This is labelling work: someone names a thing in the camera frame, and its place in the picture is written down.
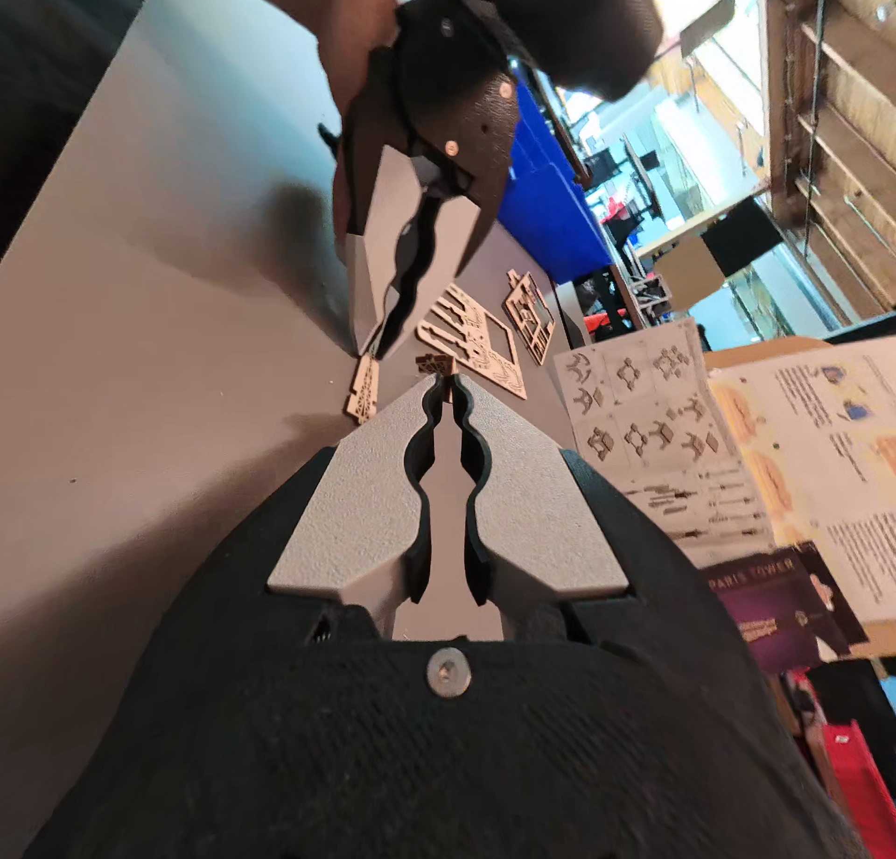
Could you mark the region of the purple puzzle box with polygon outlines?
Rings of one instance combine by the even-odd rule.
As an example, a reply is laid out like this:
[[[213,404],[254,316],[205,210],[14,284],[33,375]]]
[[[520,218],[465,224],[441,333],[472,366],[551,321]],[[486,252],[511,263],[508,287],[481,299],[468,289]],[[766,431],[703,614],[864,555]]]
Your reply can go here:
[[[869,642],[813,542],[702,570],[767,676],[848,658]]]

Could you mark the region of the red box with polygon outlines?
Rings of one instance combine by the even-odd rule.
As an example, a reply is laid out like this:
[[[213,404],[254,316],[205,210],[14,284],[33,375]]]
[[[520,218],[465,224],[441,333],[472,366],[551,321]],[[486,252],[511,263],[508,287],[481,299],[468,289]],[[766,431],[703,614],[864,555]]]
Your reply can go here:
[[[823,786],[874,858],[895,856],[895,806],[856,721],[806,717],[803,737]]]

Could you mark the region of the blue plastic bin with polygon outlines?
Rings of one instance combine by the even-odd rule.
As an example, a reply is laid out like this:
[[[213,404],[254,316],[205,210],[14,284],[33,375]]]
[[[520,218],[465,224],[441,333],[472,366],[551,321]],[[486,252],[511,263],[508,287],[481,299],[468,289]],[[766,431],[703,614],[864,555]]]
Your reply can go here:
[[[609,246],[532,92],[517,85],[519,120],[497,219],[554,282],[610,268]]]

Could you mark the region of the black board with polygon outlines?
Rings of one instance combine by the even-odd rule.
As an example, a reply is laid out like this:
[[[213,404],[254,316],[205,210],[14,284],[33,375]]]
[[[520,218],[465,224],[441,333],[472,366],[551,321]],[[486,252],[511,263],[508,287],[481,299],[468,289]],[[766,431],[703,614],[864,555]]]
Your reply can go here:
[[[782,243],[773,220],[755,197],[732,206],[702,235],[723,276],[728,279]]]

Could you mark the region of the illustrated paper booklet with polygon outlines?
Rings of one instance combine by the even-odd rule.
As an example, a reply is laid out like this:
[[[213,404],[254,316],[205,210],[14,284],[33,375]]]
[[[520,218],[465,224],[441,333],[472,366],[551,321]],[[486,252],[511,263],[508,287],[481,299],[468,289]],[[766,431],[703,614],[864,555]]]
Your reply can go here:
[[[778,544],[813,542],[862,623],[895,616],[895,341],[716,369]]]

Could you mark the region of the paper instruction sheet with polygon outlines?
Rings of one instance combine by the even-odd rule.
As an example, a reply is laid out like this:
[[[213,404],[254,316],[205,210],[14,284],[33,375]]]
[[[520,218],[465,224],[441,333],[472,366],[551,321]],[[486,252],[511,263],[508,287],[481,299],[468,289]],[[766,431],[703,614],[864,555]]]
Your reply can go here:
[[[684,317],[554,357],[578,454],[703,569],[775,549]]]

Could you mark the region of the beige board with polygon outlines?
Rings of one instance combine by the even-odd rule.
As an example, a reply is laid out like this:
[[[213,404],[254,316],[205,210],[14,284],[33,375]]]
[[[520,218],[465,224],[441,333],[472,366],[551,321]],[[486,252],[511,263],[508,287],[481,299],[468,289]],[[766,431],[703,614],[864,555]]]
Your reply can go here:
[[[654,262],[654,272],[666,289],[669,308],[676,314],[689,312],[726,281],[701,236],[688,237],[669,248]]]

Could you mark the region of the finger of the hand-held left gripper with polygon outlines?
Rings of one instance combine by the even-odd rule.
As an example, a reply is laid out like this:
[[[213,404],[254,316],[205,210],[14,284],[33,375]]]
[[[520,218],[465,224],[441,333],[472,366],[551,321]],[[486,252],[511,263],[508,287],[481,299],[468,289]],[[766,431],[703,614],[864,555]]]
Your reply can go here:
[[[383,147],[365,223],[346,236],[350,287],[350,323],[357,354],[378,340],[395,309],[399,238],[420,209],[423,187],[414,162],[390,146]]]
[[[479,217],[466,197],[427,197],[411,228],[414,253],[399,276],[398,299],[376,348],[386,360],[413,334],[446,287],[454,282]]]

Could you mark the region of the wooden puzzle cutout sheet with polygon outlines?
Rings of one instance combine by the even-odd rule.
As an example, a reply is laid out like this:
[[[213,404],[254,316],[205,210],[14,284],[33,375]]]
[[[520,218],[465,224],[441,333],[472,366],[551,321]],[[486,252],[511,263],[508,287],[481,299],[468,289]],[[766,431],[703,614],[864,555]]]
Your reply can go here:
[[[421,343],[525,401],[519,354],[508,325],[455,283],[416,327]]]

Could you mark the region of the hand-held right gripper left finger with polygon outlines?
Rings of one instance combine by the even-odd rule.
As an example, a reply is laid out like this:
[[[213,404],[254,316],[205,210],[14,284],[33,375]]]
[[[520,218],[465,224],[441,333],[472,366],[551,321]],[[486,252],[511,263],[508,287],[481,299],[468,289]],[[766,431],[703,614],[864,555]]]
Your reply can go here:
[[[431,374],[342,439],[267,580],[274,593],[360,606],[392,637],[430,577],[430,504],[445,379]]]

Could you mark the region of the person's left forearm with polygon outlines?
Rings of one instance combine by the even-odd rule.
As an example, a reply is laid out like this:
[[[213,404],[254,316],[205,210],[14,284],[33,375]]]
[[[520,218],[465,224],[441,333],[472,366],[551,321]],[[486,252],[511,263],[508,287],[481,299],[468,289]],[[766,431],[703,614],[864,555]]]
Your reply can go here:
[[[373,49],[397,33],[399,0],[264,0],[315,36],[318,56],[341,116],[364,85]]]

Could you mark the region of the small wooden laser-cut sheet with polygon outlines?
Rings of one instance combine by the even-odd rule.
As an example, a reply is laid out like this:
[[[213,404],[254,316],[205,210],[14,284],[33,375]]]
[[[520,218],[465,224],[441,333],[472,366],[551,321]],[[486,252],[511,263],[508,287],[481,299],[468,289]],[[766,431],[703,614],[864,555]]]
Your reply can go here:
[[[511,269],[507,279],[510,291],[503,302],[504,310],[532,359],[542,366],[554,333],[554,316],[531,272],[519,275]]]

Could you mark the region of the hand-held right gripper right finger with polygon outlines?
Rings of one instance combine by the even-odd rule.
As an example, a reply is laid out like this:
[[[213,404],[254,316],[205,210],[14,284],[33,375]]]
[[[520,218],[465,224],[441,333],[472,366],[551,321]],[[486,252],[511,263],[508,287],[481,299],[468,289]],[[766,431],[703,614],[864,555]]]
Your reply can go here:
[[[478,605],[498,608],[504,639],[520,638],[539,607],[622,595],[629,581],[562,447],[463,374],[452,395],[473,483],[466,581]]]

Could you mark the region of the tan board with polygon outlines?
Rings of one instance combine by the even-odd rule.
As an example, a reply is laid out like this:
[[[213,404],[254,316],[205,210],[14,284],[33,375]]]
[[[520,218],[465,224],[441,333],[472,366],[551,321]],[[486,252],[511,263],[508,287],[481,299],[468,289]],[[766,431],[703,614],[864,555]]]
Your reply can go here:
[[[801,352],[829,348],[821,339],[790,336],[760,341],[731,349],[705,352],[703,360],[708,371],[724,370],[739,365],[778,359]]]

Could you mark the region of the hanging sign board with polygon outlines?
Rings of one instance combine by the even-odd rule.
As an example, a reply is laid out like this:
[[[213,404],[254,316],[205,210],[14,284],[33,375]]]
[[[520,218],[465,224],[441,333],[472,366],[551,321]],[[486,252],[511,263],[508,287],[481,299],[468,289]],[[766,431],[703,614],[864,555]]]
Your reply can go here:
[[[717,0],[708,10],[682,29],[679,35],[680,54],[683,59],[725,29],[735,16],[735,0]]]

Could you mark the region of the wooden lattice panel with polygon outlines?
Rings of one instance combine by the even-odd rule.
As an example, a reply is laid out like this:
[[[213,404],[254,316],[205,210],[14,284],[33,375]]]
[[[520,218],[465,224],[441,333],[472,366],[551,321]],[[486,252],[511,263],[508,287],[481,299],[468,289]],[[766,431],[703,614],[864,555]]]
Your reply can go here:
[[[344,412],[362,426],[377,413],[379,362],[371,352],[363,353],[355,369]]]

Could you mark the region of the grey desk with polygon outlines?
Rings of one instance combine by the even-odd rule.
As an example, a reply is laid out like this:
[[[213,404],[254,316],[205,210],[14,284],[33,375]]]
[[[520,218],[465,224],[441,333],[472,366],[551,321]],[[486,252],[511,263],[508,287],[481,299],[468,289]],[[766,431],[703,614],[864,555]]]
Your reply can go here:
[[[340,127],[261,0],[145,0],[2,261],[2,857],[217,545],[346,435]]]

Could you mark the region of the brown wooden rack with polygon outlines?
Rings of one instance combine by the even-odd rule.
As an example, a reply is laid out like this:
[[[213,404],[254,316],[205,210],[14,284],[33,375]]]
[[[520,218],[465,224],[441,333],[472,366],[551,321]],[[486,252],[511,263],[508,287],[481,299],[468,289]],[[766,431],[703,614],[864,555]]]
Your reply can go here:
[[[758,0],[770,213],[834,327],[894,312],[895,0]]]

